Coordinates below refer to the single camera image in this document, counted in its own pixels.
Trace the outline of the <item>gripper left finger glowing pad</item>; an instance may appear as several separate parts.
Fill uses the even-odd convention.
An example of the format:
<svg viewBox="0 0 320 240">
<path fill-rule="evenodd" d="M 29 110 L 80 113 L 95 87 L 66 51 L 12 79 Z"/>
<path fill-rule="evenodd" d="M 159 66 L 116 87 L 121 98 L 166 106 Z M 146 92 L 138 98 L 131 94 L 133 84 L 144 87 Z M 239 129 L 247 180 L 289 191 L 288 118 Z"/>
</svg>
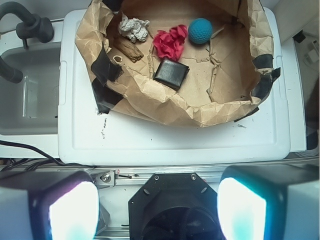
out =
<svg viewBox="0 0 320 240">
<path fill-rule="evenodd" d="M 2 171 L 2 240 L 92 240 L 99 193 L 85 171 Z"/>
</svg>

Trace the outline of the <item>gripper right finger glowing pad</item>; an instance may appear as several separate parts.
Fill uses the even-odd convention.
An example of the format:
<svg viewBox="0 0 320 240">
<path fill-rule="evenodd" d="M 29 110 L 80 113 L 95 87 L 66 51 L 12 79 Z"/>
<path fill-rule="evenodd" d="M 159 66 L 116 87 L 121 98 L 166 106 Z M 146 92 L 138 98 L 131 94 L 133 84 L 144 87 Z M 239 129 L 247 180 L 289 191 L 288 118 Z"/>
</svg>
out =
<svg viewBox="0 0 320 240">
<path fill-rule="evenodd" d="M 217 213 L 227 240 L 318 240 L 316 165 L 230 165 L 220 179 Z"/>
</svg>

